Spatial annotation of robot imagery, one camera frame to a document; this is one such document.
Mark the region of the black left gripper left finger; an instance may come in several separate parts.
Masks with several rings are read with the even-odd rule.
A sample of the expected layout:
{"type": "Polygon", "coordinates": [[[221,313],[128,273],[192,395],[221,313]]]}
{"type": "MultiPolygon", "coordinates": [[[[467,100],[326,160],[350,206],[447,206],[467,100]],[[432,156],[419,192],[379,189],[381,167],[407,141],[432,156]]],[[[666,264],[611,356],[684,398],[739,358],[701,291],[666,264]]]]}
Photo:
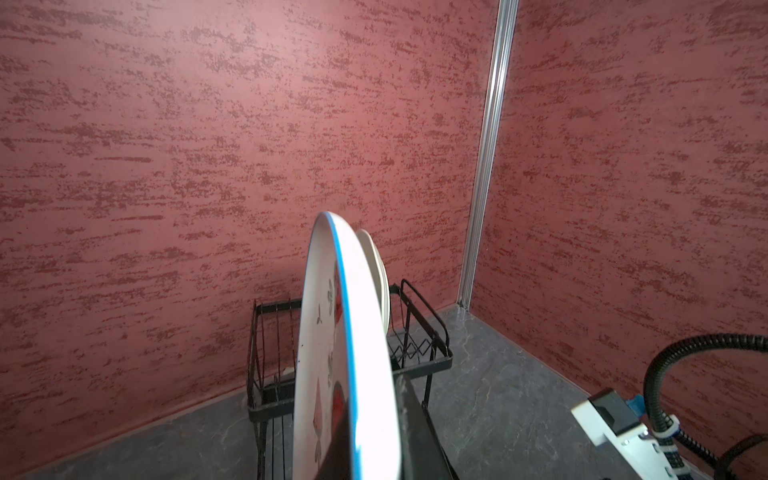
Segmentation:
{"type": "Polygon", "coordinates": [[[349,414],[344,413],[336,429],[328,451],[315,476],[315,480],[351,480],[352,453],[349,414]]]}

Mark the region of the white plate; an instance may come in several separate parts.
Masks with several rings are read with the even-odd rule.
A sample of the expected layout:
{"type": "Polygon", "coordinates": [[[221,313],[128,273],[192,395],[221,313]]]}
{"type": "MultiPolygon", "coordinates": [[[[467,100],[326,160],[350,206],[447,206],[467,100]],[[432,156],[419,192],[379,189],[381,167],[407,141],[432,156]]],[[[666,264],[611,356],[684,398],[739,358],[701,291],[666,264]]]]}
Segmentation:
{"type": "Polygon", "coordinates": [[[398,479],[401,443],[378,298],[356,233],[341,216],[318,214],[300,308],[292,469],[315,479],[344,413],[352,479],[398,479]]]}

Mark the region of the black metal dish rack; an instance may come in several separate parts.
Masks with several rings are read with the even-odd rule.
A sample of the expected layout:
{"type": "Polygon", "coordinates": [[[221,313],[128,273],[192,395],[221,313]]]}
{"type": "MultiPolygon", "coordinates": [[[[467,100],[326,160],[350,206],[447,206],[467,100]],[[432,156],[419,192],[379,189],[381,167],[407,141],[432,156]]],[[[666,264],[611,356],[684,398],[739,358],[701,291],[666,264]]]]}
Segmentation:
{"type": "Polygon", "coordinates": [[[331,306],[309,298],[254,308],[248,413],[260,479],[452,479],[429,398],[416,378],[452,365],[447,328],[407,281],[389,289],[391,329],[362,322],[343,287],[331,306]]]}

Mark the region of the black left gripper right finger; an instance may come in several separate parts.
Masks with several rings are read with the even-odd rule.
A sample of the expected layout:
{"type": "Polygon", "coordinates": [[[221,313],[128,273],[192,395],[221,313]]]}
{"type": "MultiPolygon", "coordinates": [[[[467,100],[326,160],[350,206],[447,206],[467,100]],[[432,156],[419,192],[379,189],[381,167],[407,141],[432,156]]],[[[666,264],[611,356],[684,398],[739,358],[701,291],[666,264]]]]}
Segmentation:
{"type": "Polygon", "coordinates": [[[443,449],[429,411],[408,377],[395,377],[401,443],[401,479],[458,479],[443,449]]]}

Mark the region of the cream plate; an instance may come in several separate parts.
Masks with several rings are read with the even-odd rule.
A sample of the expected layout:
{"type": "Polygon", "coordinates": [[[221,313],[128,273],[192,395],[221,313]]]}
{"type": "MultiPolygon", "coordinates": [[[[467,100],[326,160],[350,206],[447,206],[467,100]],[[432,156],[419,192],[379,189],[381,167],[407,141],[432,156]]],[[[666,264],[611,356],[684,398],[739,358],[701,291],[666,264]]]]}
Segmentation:
{"type": "Polygon", "coordinates": [[[378,298],[384,334],[387,334],[390,325],[391,303],[386,268],[371,235],[366,230],[359,229],[356,236],[369,266],[378,298]]]}

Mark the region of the aluminium right corner post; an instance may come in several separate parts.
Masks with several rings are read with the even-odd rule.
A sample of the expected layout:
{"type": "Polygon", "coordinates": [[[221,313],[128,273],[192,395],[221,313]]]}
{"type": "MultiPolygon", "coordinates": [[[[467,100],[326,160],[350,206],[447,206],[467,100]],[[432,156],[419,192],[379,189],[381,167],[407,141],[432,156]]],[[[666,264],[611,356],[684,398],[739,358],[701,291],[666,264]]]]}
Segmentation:
{"type": "Polygon", "coordinates": [[[498,141],[505,87],[520,2],[499,2],[484,104],[476,175],[456,303],[471,308],[481,239],[498,141]]]}

